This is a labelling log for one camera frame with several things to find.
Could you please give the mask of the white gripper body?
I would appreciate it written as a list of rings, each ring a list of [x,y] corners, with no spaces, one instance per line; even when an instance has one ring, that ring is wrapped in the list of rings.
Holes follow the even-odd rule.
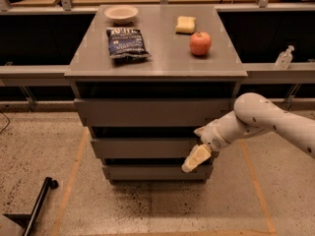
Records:
[[[220,133],[220,127],[220,121],[216,119],[203,127],[197,128],[194,133],[212,151],[220,151],[229,146],[229,142]]]

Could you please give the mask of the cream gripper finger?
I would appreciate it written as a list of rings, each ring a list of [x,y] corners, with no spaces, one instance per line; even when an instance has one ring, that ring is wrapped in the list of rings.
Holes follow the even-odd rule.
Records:
[[[185,173],[189,173],[209,159],[211,155],[212,150],[207,145],[195,145],[182,164],[181,169]]]

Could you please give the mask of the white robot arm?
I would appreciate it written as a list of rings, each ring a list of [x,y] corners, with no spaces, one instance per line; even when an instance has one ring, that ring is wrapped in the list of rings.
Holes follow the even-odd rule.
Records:
[[[213,151],[270,131],[315,157],[314,120],[284,111],[266,97],[248,92],[236,98],[231,112],[194,131],[202,143],[192,148],[181,168],[189,173],[209,159]]]

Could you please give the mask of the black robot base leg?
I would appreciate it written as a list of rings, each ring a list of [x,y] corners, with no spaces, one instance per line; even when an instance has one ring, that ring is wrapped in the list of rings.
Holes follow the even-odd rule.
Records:
[[[0,236],[32,236],[48,191],[58,186],[57,180],[46,177],[30,213],[0,214]]]

